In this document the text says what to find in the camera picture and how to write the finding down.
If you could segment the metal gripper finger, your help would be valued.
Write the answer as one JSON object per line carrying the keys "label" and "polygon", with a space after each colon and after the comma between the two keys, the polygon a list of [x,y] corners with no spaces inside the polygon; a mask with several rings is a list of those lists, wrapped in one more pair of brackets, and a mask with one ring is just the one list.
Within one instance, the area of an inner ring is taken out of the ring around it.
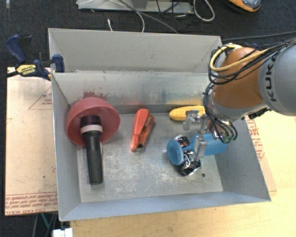
{"label": "metal gripper finger", "polygon": [[207,142],[203,135],[197,135],[195,137],[194,149],[195,149],[195,161],[201,166],[201,159],[205,155]]}
{"label": "metal gripper finger", "polygon": [[190,130],[191,124],[200,121],[199,110],[189,110],[185,112],[186,118],[183,122],[183,129]]}

